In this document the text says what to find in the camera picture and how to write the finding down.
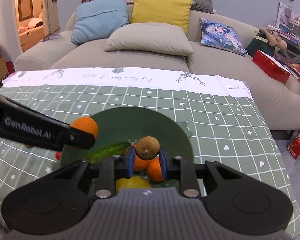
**metal screw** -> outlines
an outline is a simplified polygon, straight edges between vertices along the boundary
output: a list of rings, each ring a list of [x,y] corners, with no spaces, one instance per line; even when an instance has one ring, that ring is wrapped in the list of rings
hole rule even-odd
[[[193,198],[193,197],[197,197],[199,196],[199,191],[197,191],[196,189],[186,189],[184,192],[183,192],[183,195],[185,195],[186,197],[189,197],[189,198]]]
[[[108,198],[111,196],[111,191],[107,189],[100,189],[96,192],[98,198]]]

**blue pillow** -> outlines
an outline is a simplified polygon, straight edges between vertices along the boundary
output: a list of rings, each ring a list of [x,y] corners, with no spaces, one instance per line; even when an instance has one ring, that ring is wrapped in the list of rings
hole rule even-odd
[[[71,41],[82,44],[87,41],[109,38],[118,28],[129,24],[126,0],[95,0],[77,7]]]
[[[200,19],[201,43],[207,46],[228,50],[244,56],[246,50],[239,41],[234,28],[212,20]]]

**floor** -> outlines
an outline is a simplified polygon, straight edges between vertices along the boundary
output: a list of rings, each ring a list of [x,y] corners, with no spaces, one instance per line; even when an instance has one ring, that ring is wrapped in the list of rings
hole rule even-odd
[[[276,141],[281,152],[283,161],[287,167],[289,179],[292,184],[294,195],[300,207],[300,156],[295,160],[287,150],[287,145],[291,141],[286,131],[271,131],[271,134]]]

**gray sofa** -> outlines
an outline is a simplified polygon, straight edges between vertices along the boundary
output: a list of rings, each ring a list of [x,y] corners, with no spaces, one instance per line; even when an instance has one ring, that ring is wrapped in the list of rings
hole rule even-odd
[[[133,5],[128,5],[131,18]],[[107,39],[89,41],[80,46],[71,42],[75,15],[70,18],[62,38],[40,42],[16,60],[17,71],[70,67],[146,67],[181,70],[200,75],[220,75],[245,81],[271,130],[300,129],[300,84],[292,76],[286,85],[270,78],[248,55],[203,46],[200,18],[208,18],[233,27],[246,48],[258,29],[217,14],[191,11],[187,38],[194,49],[190,56],[170,56],[147,51],[105,52]]]

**green checkered tablecloth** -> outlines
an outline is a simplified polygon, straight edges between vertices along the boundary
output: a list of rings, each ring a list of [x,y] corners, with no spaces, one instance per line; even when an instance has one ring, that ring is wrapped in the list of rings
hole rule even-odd
[[[17,73],[0,94],[67,123],[120,106],[158,111],[193,132],[190,141],[196,163],[215,159],[288,195],[294,212],[287,232],[293,237],[300,234],[300,208],[283,159],[243,82],[172,71],[165,76],[162,70],[139,68],[95,68],[93,74],[92,68],[67,71]],[[0,206],[15,188],[50,173],[54,154],[0,138]]]

